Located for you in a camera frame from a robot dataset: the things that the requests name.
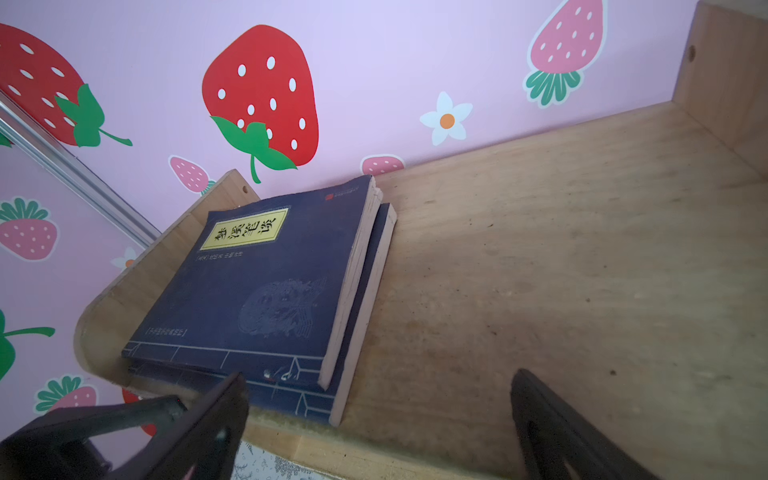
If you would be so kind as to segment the navy book yellow label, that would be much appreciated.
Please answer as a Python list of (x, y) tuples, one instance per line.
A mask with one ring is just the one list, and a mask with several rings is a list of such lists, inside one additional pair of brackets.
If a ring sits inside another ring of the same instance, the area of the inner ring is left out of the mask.
[[(381, 203), (330, 385), (323, 389), (315, 385), (253, 380), (240, 373), (246, 379), (252, 405), (332, 426), (340, 424), (396, 221), (394, 208)], [(227, 375), (239, 373), (219, 374), (152, 362), (130, 362), (132, 371), (139, 376), (200, 391), (211, 388)]]

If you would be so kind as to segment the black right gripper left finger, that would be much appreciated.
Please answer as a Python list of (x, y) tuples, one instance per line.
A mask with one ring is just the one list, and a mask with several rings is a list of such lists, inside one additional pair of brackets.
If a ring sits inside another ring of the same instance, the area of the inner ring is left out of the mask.
[(109, 479), (229, 479), (249, 413), (246, 382), (231, 374), (187, 408), (175, 395), (122, 408), (120, 429), (153, 424), (156, 435)]

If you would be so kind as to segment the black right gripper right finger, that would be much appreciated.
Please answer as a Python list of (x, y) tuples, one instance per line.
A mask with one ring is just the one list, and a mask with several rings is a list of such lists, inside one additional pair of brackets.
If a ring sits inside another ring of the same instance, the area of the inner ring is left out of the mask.
[(511, 381), (512, 416), (530, 479), (654, 479), (527, 369)]

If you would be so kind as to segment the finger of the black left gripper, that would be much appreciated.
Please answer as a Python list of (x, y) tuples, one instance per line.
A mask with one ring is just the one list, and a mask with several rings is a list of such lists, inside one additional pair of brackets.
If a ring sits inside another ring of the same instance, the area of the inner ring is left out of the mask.
[(187, 408), (176, 396), (132, 404), (57, 409), (1, 442), (3, 479), (155, 479), (162, 456), (145, 448), (114, 470), (93, 437), (153, 424), (169, 429)]

